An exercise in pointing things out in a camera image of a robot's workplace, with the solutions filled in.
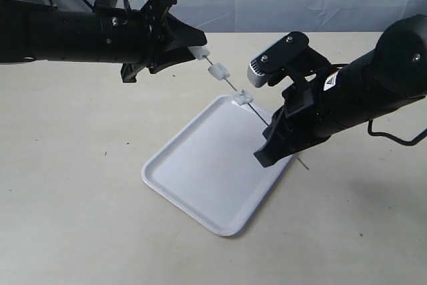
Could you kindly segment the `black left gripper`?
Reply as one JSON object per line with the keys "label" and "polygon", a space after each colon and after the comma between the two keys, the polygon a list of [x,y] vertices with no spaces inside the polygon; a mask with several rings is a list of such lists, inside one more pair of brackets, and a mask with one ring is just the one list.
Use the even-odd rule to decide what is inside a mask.
{"label": "black left gripper", "polygon": [[169,10],[177,0],[147,0],[139,10],[137,58],[121,67],[121,80],[135,83],[137,74],[147,68],[151,74],[195,60],[188,47],[207,44],[205,33],[174,17]]}

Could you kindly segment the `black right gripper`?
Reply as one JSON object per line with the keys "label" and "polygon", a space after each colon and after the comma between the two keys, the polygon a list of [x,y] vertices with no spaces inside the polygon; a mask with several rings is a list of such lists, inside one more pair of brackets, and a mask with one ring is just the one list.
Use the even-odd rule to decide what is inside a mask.
{"label": "black right gripper", "polygon": [[264,168],[330,138],[314,133],[314,125],[318,102],[315,86],[319,76],[331,70],[328,59],[308,46],[301,58],[268,81],[273,87],[283,78],[290,77],[293,84],[282,92],[284,104],[274,112],[270,125],[262,133],[265,142],[254,152],[254,157]]}

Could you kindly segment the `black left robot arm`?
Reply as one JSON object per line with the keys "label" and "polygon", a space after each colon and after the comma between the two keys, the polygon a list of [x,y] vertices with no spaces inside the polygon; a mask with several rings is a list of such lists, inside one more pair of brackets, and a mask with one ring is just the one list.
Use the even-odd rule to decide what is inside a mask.
{"label": "black left robot arm", "polygon": [[1,0],[1,63],[117,63],[122,82],[134,83],[142,69],[156,74],[192,61],[190,49],[207,44],[203,31],[169,12],[176,3],[148,0],[140,10],[99,7],[78,12]]}

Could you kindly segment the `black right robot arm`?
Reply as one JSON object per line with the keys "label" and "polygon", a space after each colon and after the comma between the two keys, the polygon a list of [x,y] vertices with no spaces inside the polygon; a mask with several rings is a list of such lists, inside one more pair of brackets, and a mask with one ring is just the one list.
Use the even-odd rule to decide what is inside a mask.
{"label": "black right robot arm", "polygon": [[254,87],[275,86],[285,78],[292,83],[254,154],[263,167],[424,99],[426,16],[391,24],[373,50],[351,63],[331,63],[310,47],[306,34],[293,31],[248,65]]}

